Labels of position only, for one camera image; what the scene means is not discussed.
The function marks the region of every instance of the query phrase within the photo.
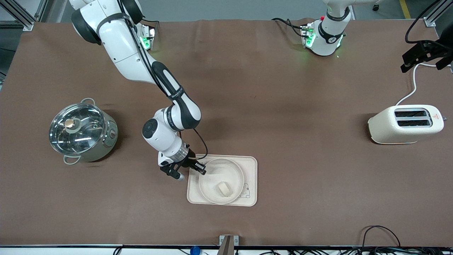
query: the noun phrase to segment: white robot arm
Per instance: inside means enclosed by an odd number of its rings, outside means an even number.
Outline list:
[[[323,0],[327,13],[323,20],[316,20],[303,28],[306,48],[320,56],[329,56],[340,46],[344,29],[351,20],[350,5],[370,4],[376,0]]]
[[[200,108],[168,68],[142,48],[135,26],[143,17],[138,1],[71,0],[71,4],[79,7],[72,15],[72,24],[82,38],[103,45],[125,78],[156,84],[173,102],[157,111],[142,130],[144,139],[159,151],[160,169],[178,180],[184,179],[178,172],[179,167],[190,167],[205,174],[204,165],[176,135],[177,131],[197,127],[201,120]]]

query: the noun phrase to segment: white bowl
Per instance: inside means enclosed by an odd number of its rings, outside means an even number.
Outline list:
[[[224,196],[217,185],[226,182],[233,190],[230,196]],[[198,179],[201,193],[210,202],[225,205],[236,200],[244,187],[244,173],[238,164],[225,158],[218,158],[206,163],[206,174]]]

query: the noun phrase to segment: green light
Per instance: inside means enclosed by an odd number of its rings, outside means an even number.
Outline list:
[[[338,40],[337,48],[340,47],[341,39],[343,39],[343,36],[341,36],[340,39]]]
[[[313,33],[312,36],[310,36],[310,38],[307,38],[307,47],[310,48],[311,46],[313,46],[313,42],[315,39],[316,39],[315,33]]]

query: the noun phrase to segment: white toaster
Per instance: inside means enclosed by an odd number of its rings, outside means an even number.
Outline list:
[[[397,105],[370,118],[368,128],[376,143],[408,144],[440,132],[443,117],[432,105]]]

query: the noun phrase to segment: white power cord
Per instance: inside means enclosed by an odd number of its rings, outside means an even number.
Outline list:
[[[416,91],[417,91],[417,83],[415,82],[415,71],[417,70],[417,67],[419,65],[424,65],[424,66],[429,66],[429,67],[436,67],[435,65],[433,64],[425,64],[425,63],[419,63],[417,64],[415,67],[414,67],[414,71],[412,73],[412,83],[414,84],[414,90],[412,90],[411,93],[409,93],[409,95],[401,98],[401,100],[399,100],[396,105],[399,105],[401,102],[403,102],[405,99],[407,99],[408,97],[412,96]]]

